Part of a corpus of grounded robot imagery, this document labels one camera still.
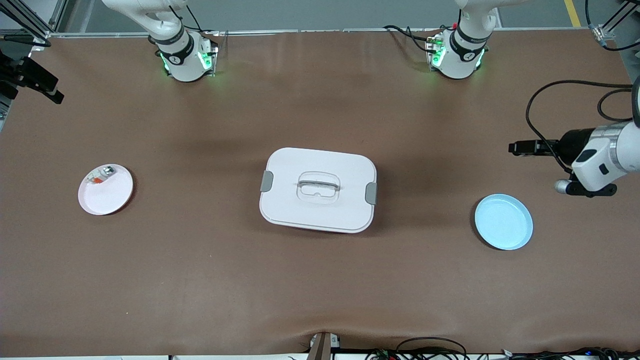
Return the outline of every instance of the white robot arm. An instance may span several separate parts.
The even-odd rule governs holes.
[[[560,140],[548,140],[551,150],[541,140],[525,140],[509,145],[517,156],[551,156],[571,165],[569,178],[556,181],[556,191],[587,197],[611,196],[617,187],[613,181],[630,172],[640,172],[640,78],[632,94],[632,121],[570,130]]]
[[[160,49],[164,66],[176,80],[195,81],[211,73],[218,51],[211,41],[195,31],[188,31],[173,10],[187,5],[187,0],[102,0],[149,32]]]
[[[454,29],[445,29],[428,45],[429,64],[453,79],[463,79],[480,66],[484,46],[496,27],[494,8],[516,5],[527,0],[455,0],[460,21]]]

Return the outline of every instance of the white plate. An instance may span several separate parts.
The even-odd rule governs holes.
[[[533,219],[518,199],[496,193],[476,208],[476,229],[491,246],[502,250],[523,247],[533,234]]]
[[[80,206],[89,214],[107,215],[114,213],[127,204],[133,193],[133,176],[125,167],[116,164],[105,164],[96,169],[108,166],[113,167],[116,172],[103,183],[88,183],[85,179],[91,172],[80,183],[78,201]]]

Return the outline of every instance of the brown table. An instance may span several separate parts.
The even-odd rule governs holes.
[[[388,33],[232,37],[217,76],[163,76],[144,38],[56,40],[35,58],[62,105],[21,90],[0,135],[3,356],[264,354],[317,331],[343,346],[445,336],[472,352],[640,346],[640,181],[615,197],[557,194],[549,158],[516,158],[531,94],[558,79],[628,83],[588,31],[496,32],[461,81]],[[563,85],[532,119],[550,138],[603,124],[603,89]],[[628,114],[628,99],[606,109]],[[258,209],[281,147],[363,154],[379,203],[354,235],[280,227]],[[103,163],[135,198],[108,217],[77,203]],[[532,240],[489,248],[474,204],[508,193]]]

